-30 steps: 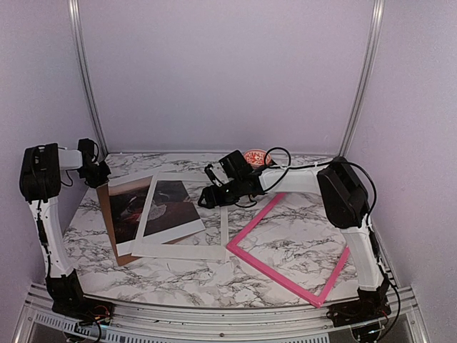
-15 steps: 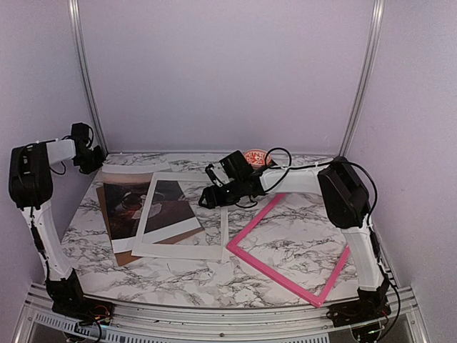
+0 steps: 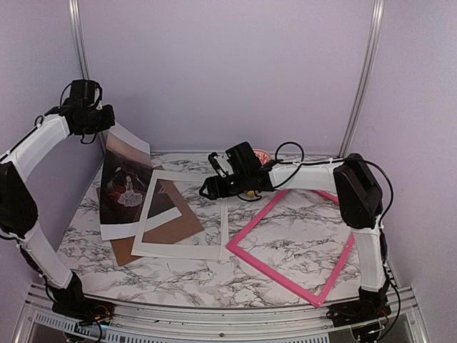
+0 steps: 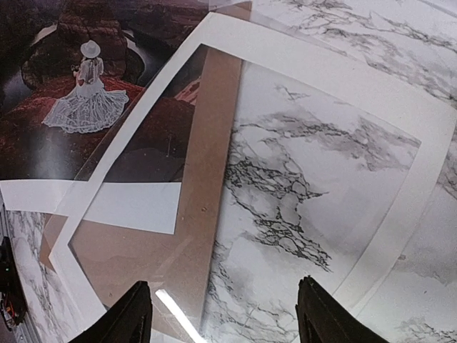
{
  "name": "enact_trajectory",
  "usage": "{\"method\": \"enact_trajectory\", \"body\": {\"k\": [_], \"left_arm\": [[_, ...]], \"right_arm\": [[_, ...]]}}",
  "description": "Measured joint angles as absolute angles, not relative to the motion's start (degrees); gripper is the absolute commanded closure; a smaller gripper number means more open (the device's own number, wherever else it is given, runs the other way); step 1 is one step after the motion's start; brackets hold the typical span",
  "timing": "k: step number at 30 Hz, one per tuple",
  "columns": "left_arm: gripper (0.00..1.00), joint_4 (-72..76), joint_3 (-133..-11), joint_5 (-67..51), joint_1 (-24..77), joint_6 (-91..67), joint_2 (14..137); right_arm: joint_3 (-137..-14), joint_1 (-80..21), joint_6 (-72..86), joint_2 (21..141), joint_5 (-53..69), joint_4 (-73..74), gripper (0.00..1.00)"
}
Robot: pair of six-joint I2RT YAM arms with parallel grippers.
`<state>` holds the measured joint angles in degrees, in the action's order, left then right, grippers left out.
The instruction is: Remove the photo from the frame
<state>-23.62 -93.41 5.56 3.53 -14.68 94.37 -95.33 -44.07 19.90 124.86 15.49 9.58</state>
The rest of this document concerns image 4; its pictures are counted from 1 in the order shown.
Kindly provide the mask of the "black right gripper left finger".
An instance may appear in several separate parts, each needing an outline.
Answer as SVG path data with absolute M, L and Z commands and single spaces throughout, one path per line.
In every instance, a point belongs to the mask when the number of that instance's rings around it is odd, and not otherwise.
M 148 283 L 137 281 L 107 313 L 70 343 L 149 343 L 152 316 Z

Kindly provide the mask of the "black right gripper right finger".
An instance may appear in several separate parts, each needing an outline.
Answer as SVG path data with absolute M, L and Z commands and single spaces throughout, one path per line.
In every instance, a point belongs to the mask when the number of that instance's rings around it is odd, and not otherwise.
M 310 276 L 298 284 L 296 314 L 301 342 L 387 343 L 355 319 Z

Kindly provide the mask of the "clear glass pane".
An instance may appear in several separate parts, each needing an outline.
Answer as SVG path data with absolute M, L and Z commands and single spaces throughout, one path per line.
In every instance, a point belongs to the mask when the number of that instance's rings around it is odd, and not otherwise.
M 390 342 L 456 340 L 456 138 L 424 139 L 347 101 L 245 63 L 219 221 L 187 234 L 92 229 L 78 256 L 101 303 L 149 282 L 153 342 L 297 342 L 299 280 L 314 277 Z

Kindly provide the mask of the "white mat board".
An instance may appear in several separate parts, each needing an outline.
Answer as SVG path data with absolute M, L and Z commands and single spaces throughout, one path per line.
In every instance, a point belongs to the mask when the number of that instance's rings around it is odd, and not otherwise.
M 336 52 L 250 22 L 224 22 L 220 33 L 204 34 L 204 40 L 240 58 L 241 72 L 245 63 L 258 65 L 299 83 L 316 86 L 398 129 L 410 129 L 413 135 L 425 141 L 422 155 L 444 148 L 446 140 L 453 137 L 456 110 L 447 103 Z M 160 300 L 183 330 L 172 342 L 206 342 L 180 305 L 165 296 Z M 76 317 L 70 298 L 69 304 L 71 318 L 64 326 L 69 339 L 73 339 L 70 333 Z

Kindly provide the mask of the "photo with white mat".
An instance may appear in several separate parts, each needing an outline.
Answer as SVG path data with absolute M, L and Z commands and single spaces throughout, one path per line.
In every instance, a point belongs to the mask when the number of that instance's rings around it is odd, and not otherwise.
M 207 1 L 3 1 L 1 204 L 59 224 Z M 86 223 L 173 234 L 206 51 L 146 108 Z

